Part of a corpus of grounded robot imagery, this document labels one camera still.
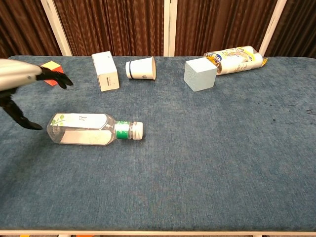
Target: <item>snack package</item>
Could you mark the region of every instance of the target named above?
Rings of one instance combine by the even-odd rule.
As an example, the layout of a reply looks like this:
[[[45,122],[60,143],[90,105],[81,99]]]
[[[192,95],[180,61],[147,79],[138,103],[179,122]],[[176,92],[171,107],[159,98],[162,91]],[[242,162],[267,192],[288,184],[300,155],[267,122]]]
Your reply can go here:
[[[208,52],[204,54],[204,57],[217,67],[217,75],[260,68],[267,62],[267,58],[251,46]]]

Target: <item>white cardboard box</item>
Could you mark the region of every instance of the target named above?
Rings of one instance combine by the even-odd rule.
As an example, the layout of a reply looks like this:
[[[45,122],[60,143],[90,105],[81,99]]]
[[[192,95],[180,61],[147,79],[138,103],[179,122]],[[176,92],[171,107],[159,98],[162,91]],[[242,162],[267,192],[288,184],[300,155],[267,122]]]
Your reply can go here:
[[[118,71],[110,51],[91,55],[101,91],[119,89]]]
[[[193,91],[214,86],[217,67],[207,58],[198,58],[186,62],[184,81]]]

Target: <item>bottle cap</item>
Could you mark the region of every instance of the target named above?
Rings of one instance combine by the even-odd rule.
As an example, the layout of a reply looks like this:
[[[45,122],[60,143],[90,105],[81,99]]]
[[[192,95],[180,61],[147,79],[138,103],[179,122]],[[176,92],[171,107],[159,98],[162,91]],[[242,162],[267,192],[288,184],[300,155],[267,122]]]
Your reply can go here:
[[[133,123],[133,140],[141,140],[143,138],[143,123],[134,122]]]

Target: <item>clear plastic bottle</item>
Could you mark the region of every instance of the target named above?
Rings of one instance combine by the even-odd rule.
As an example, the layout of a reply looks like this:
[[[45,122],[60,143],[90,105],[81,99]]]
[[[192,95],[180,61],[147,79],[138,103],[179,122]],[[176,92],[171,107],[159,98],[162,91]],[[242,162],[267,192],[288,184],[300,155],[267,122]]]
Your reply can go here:
[[[55,143],[107,145],[116,139],[143,138],[143,123],[115,121],[108,114],[55,114],[47,125]]]

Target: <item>curtain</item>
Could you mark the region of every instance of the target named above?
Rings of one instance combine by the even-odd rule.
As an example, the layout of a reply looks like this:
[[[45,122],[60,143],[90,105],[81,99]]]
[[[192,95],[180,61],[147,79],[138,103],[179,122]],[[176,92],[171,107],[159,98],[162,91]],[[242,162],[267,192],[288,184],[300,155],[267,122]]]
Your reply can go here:
[[[287,0],[265,56],[316,57],[315,0]]]
[[[178,0],[175,56],[250,45],[259,51],[277,0]]]
[[[0,0],[0,57],[61,55],[40,0]]]
[[[55,0],[73,55],[163,55],[163,0]]]

